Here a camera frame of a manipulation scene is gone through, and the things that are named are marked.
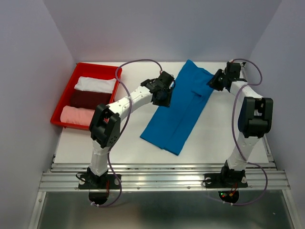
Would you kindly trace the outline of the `blue t shirt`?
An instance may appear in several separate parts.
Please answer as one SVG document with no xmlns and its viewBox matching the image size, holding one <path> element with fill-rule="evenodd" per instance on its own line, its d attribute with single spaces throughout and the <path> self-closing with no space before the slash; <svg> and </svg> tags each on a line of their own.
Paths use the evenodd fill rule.
<svg viewBox="0 0 305 229">
<path fill-rule="evenodd" d="M 213 89 L 213 75 L 187 60 L 180 70 L 169 107 L 158 107 L 140 138 L 179 155 Z"/>
</svg>

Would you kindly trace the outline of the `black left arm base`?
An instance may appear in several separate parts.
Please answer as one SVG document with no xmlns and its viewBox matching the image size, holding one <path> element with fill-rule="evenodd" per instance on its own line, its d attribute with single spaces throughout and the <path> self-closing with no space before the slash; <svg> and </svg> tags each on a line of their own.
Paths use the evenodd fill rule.
<svg viewBox="0 0 305 229">
<path fill-rule="evenodd" d="M 80 190 L 93 190 L 93 189 L 120 189 L 119 181 L 121 180 L 121 174 L 118 174 L 116 178 L 114 174 L 105 174 L 102 177 L 94 178 L 94 176 L 88 173 L 77 173 L 76 178 L 79 181 L 78 189 Z"/>
</svg>

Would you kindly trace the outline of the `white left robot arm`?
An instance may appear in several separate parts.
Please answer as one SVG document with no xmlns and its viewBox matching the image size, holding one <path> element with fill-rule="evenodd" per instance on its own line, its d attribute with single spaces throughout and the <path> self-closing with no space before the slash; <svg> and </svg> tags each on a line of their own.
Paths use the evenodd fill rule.
<svg viewBox="0 0 305 229">
<path fill-rule="evenodd" d="M 101 188 L 106 183 L 104 174 L 108 171 L 107 155 L 121 136 L 121 122 L 149 103 L 169 107 L 174 87 L 174 77 L 162 71 L 158 78 L 143 81 L 130 95 L 114 103 L 96 107 L 89 126 L 93 146 L 89 165 L 92 174 L 89 181 L 94 187 Z"/>
</svg>

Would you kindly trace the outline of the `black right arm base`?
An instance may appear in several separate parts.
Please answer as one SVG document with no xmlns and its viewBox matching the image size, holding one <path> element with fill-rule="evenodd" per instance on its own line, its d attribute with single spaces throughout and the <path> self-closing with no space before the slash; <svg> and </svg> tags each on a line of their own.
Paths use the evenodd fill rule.
<svg viewBox="0 0 305 229">
<path fill-rule="evenodd" d="M 245 171 L 237 171 L 223 166 L 220 173 L 205 173 L 203 183 L 206 188 L 246 188 Z"/>
</svg>

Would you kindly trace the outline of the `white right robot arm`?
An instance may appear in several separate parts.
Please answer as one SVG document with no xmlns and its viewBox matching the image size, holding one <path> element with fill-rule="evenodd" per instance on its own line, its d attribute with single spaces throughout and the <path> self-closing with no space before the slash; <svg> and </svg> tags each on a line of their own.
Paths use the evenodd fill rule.
<svg viewBox="0 0 305 229">
<path fill-rule="evenodd" d="M 254 91 L 253 86 L 240 76 L 240 59 L 227 62 L 225 69 L 219 69 L 207 83 L 214 90 L 226 89 L 235 96 L 231 129 L 235 147 L 226 163 L 230 170 L 221 172 L 222 185 L 230 186 L 236 181 L 236 174 L 231 171 L 243 171 L 249 163 L 249 156 L 256 143 L 271 130 L 273 100 Z"/>
</svg>

